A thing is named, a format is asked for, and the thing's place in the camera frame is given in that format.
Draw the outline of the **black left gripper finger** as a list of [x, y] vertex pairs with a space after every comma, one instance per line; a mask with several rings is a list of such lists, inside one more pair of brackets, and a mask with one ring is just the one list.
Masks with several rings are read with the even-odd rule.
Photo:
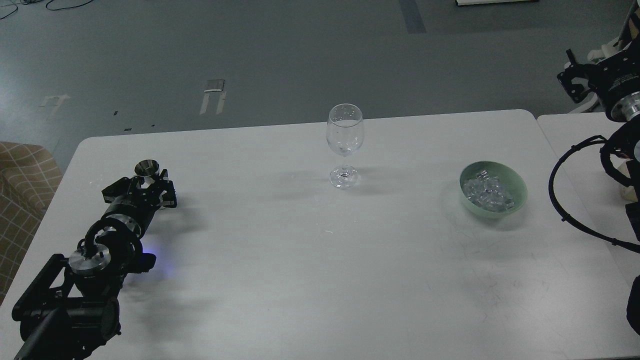
[[141, 178], [138, 176], [119, 178], [119, 180], [116, 180], [102, 190], [103, 201], [105, 203], [113, 203], [119, 197], [130, 197], [140, 186]]
[[153, 180], [152, 192], [157, 196], [155, 206], [158, 208], [178, 207], [178, 198], [174, 183], [169, 179], [169, 171], [162, 169]]

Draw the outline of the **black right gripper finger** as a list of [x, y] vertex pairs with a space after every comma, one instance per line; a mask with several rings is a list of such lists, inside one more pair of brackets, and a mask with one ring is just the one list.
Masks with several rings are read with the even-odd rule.
[[567, 63], [557, 75], [563, 91], [574, 104], [581, 104], [589, 97], [598, 101], [598, 95], [590, 80], [590, 75], [593, 75], [598, 68], [598, 62], [579, 62], [571, 48], [566, 50], [566, 55]]

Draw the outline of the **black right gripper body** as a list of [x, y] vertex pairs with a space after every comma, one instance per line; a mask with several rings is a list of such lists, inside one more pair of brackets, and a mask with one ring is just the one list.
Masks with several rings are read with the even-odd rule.
[[593, 91], [606, 117], [617, 123], [630, 121], [638, 110], [630, 110], [639, 92], [639, 51], [623, 50], [595, 64]]

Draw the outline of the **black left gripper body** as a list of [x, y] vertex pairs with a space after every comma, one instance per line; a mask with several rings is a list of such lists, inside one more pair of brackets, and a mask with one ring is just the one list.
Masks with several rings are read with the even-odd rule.
[[146, 234], [155, 213], [164, 207], [166, 191], [152, 191], [150, 187], [124, 190], [103, 189], [102, 196], [109, 206], [102, 215], [103, 219], [115, 219], [121, 222], [136, 236]]

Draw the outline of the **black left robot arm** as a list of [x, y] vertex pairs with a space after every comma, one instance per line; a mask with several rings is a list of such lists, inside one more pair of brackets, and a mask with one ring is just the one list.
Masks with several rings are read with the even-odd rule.
[[149, 272], [157, 261], [142, 238], [158, 210], [178, 205], [157, 161], [141, 161], [134, 171], [103, 189], [104, 214], [71, 255], [51, 255], [14, 304], [23, 340], [16, 360], [84, 360], [121, 334], [118, 296], [126, 276]]

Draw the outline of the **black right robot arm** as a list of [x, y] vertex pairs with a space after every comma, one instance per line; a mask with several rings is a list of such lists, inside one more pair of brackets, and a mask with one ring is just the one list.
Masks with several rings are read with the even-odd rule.
[[567, 66], [557, 79], [567, 95], [580, 103], [593, 94], [604, 107], [608, 120], [619, 123], [610, 136], [596, 135], [572, 145], [555, 163], [547, 189], [551, 205], [563, 222], [597, 239], [633, 253], [639, 252], [639, 243], [628, 242], [602, 234], [575, 219], [562, 207], [555, 192], [555, 179], [560, 167], [573, 154], [590, 146], [599, 146], [599, 162], [606, 175], [635, 198], [624, 209], [633, 234], [639, 235], [639, 53], [627, 48], [599, 63], [579, 63], [571, 50], [566, 51]]

